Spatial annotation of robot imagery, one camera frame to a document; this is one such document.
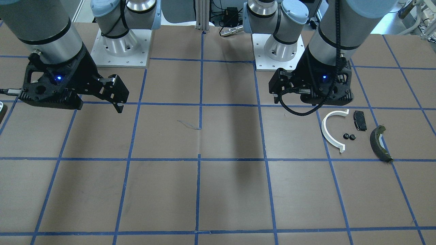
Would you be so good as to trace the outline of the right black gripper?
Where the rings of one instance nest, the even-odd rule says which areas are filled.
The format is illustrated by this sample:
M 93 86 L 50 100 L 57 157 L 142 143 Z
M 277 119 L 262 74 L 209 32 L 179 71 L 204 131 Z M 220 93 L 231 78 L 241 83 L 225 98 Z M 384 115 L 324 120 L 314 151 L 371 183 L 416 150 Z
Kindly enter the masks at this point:
M 122 113 L 129 90 L 117 74 L 102 78 L 85 45 L 72 59 L 57 65 L 42 62 L 41 52 L 29 55 L 18 99 L 34 107 L 80 110 L 79 95 L 110 102 Z

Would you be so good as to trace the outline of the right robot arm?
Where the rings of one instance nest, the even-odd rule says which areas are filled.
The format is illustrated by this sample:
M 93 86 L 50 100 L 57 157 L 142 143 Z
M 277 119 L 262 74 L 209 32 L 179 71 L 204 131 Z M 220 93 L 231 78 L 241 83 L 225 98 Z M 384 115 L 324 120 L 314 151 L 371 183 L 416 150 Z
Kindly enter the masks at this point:
M 114 66 L 146 65 L 149 43 L 140 38 L 146 30 L 161 26 L 160 0 L 92 0 L 90 3 L 100 33 L 93 51 L 88 51 L 59 0 L 2 0 L 1 18 L 31 54 L 20 89 L 1 93 L 33 107 L 80 110 L 80 95 L 110 102 L 123 111 L 129 90 L 113 74 L 97 70 L 98 62 Z

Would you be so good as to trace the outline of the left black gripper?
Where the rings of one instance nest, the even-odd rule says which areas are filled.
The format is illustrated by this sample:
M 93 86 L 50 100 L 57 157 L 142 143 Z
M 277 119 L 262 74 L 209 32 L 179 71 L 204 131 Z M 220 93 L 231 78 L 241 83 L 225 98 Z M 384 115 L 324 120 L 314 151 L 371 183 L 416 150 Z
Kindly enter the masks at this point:
M 332 93 L 325 102 L 327 105 L 343 106 L 351 103 L 355 98 L 351 90 L 351 64 L 345 58 L 341 60 L 341 70 L 336 77 Z M 335 71 L 334 65 L 326 65 L 316 60 L 306 48 L 294 71 L 288 72 L 284 68 L 278 68 L 274 72 L 268 82 L 268 91 L 274 95 L 274 104 L 278 104 L 282 95 L 294 92 L 292 85 L 299 90 L 309 89 L 310 93 L 301 94 L 301 101 L 319 104 L 329 92 Z

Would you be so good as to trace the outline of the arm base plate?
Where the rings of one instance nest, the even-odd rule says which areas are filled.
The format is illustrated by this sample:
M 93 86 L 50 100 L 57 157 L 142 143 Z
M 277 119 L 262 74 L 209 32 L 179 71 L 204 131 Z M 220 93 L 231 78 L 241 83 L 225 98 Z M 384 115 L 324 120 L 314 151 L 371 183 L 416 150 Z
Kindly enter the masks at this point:
M 257 71 L 293 71 L 305 50 L 301 35 L 296 43 L 286 45 L 271 34 L 252 34 L 252 43 Z
M 152 30 L 134 29 L 119 39 L 103 37 L 98 30 L 89 52 L 97 67 L 146 68 L 151 48 Z

